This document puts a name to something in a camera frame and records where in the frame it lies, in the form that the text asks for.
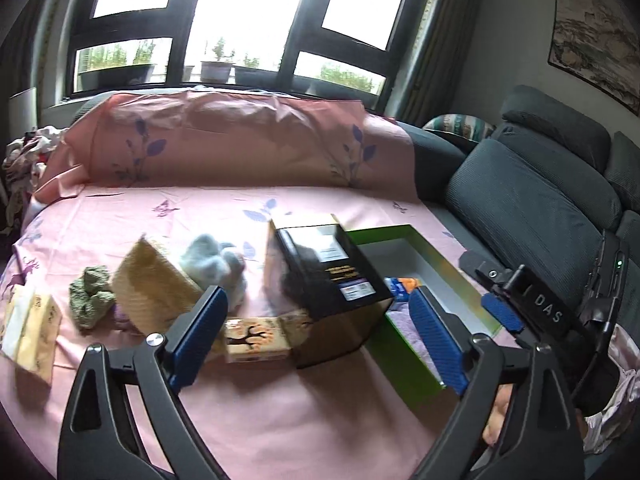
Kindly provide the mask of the purple knitted cloth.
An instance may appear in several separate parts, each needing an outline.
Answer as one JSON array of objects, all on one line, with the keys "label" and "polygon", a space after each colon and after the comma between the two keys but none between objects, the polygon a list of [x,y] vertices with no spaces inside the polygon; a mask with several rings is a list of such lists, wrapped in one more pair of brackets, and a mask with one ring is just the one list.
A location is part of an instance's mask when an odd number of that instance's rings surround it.
[{"label": "purple knitted cloth", "polygon": [[134,323],[131,322],[128,314],[122,310],[122,307],[119,304],[115,304],[113,308],[113,318],[115,326],[118,330],[122,330],[127,333],[137,333],[138,329],[134,326]]}]

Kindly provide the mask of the dark grey sofa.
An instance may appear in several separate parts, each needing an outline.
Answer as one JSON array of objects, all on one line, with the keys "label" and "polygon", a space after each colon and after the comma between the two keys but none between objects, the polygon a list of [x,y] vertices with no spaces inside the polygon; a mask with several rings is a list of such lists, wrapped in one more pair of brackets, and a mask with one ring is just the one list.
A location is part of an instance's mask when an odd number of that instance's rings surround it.
[{"label": "dark grey sofa", "polygon": [[517,86],[483,140],[405,126],[420,200],[461,244],[527,266],[572,310],[611,232],[629,246],[617,353],[639,368],[639,149],[548,94]]}]

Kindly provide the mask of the white flower pot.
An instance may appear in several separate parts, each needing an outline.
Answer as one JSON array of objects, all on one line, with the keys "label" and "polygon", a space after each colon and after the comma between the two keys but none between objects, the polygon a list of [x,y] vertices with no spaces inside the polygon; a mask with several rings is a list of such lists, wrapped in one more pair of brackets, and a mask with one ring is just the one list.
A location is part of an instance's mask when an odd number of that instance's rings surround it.
[{"label": "white flower pot", "polygon": [[225,84],[231,75],[233,64],[222,61],[201,62],[201,82]]}]

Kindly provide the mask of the pile of clothes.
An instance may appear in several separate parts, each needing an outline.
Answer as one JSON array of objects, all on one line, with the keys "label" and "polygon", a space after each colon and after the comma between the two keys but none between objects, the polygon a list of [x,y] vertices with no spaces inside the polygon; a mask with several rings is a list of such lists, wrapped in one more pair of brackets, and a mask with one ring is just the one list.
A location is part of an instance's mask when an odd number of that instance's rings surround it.
[{"label": "pile of clothes", "polygon": [[1,234],[17,231],[49,157],[66,128],[45,126],[24,133],[6,146],[1,163]]}]

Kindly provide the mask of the striped pillow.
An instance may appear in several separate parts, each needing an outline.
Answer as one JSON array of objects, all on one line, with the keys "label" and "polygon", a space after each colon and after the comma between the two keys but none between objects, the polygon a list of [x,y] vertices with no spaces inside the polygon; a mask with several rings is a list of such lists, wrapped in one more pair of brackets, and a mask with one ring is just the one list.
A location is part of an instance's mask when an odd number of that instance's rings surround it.
[{"label": "striped pillow", "polygon": [[445,114],[432,118],[424,127],[425,131],[438,131],[460,136],[460,138],[480,142],[495,131],[495,126],[476,116],[467,114]]}]

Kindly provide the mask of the blue pocket tissue pack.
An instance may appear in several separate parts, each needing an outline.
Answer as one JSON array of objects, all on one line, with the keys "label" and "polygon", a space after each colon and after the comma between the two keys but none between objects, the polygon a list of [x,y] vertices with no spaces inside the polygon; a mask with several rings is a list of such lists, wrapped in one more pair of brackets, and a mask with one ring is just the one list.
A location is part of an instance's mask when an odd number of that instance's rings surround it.
[{"label": "blue pocket tissue pack", "polygon": [[411,293],[422,285],[418,278],[384,278],[384,282],[397,302],[408,302]]}]

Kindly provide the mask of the yellow facial tissue pack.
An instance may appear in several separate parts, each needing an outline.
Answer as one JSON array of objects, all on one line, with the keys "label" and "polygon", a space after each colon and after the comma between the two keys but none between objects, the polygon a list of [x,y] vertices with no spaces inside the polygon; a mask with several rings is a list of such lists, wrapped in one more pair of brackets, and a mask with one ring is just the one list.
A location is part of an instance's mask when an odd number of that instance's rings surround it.
[{"label": "yellow facial tissue pack", "polygon": [[1,353],[51,385],[62,313],[41,284],[16,285],[1,329]]}]

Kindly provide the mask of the dark planter trough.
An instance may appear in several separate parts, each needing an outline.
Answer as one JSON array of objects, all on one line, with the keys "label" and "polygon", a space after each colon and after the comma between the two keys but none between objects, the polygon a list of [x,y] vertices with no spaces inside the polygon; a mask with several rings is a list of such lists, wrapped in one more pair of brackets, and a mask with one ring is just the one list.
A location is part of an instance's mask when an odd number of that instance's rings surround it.
[{"label": "dark planter trough", "polygon": [[88,70],[78,75],[77,90],[117,89],[145,84],[150,80],[154,68],[154,64],[138,64]]}]

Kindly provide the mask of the cream tree-print tissue pack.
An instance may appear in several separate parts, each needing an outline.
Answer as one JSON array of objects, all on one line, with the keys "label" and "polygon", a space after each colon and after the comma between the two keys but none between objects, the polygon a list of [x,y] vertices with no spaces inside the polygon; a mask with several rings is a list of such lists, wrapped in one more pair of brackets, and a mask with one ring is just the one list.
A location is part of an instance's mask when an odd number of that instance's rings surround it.
[{"label": "cream tree-print tissue pack", "polygon": [[291,346],[276,318],[228,318],[224,348],[229,363],[285,359]]}]

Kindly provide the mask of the pink bed sheet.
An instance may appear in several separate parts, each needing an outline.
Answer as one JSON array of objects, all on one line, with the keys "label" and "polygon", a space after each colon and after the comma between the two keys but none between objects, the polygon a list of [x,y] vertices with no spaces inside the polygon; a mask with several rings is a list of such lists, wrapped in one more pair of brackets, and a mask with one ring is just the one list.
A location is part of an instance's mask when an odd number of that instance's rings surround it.
[{"label": "pink bed sheet", "polygon": [[[42,273],[60,307],[68,286],[90,264],[116,268],[150,234],[180,249],[198,234],[241,247],[247,260],[245,311],[261,314],[262,262],[274,217],[334,214],[348,230],[408,224],[447,260],[480,240],[435,204],[404,202],[346,188],[95,188],[38,208],[24,225],[3,274],[11,287]],[[58,434],[85,348],[133,346],[135,336],[102,325],[90,334],[64,318],[53,378],[43,384],[1,364],[1,404],[47,472],[55,472]],[[206,363],[181,401],[218,463],[235,479],[405,479],[454,407],[444,391],[419,411],[401,400],[368,352],[296,370],[285,361]]]}]

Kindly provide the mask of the yellow waffle towel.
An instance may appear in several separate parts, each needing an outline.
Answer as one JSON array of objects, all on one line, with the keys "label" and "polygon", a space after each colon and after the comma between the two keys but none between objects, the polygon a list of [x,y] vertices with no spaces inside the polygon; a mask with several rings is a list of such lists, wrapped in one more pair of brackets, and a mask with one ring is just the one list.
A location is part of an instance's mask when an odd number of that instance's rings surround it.
[{"label": "yellow waffle towel", "polygon": [[116,304],[144,336],[166,333],[179,315],[204,294],[173,263],[162,245],[142,235],[115,270],[111,288]]}]

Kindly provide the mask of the framed landscape painting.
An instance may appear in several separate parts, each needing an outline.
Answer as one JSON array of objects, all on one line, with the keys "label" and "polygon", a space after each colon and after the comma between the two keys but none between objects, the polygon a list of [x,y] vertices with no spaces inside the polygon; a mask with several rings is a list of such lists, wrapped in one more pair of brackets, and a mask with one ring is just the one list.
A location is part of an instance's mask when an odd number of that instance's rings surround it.
[{"label": "framed landscape painting", "polygon": [[639,113],[639,35],[617,0],[555,0],[548,63]]}]

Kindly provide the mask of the pink sheet covered cushion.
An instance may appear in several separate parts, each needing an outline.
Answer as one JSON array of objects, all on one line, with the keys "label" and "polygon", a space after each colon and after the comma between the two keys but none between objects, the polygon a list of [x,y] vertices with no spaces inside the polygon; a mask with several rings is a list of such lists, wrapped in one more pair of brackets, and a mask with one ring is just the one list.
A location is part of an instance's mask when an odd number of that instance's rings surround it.
[{"label": "pink sheet covered cushion", "polygon": [[86,184],[146,188],[354,188],[416,200],[405,130],[358,101],[231,91],[117,92],[68,128],[35,198]]}]

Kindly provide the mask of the black tea box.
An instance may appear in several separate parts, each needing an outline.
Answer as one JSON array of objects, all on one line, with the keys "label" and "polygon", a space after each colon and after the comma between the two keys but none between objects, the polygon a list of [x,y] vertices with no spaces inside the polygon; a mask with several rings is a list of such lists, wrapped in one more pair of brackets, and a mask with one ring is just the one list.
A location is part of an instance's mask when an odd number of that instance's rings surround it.
[{"label": "black tea box", "polygon": [[358,350],[394,302],[384,278],[332,216],[272,219],[262,286],[298,368]]}]

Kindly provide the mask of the green storage box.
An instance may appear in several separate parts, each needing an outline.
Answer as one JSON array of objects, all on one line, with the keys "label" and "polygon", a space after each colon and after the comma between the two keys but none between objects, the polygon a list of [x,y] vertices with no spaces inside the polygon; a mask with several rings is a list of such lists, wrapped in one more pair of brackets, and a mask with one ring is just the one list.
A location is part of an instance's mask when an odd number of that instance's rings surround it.
[{"label": "green storage box", "polygon": [[[495,336],[500,325],[480,306],[482,293],[413,226],[381,226],[350,231],[383,278],[418,278],[444,309],[457,315],[471,333]],[[366,343],[375,363],[398,396],[415,410],[444,388],[385,315]]]}]

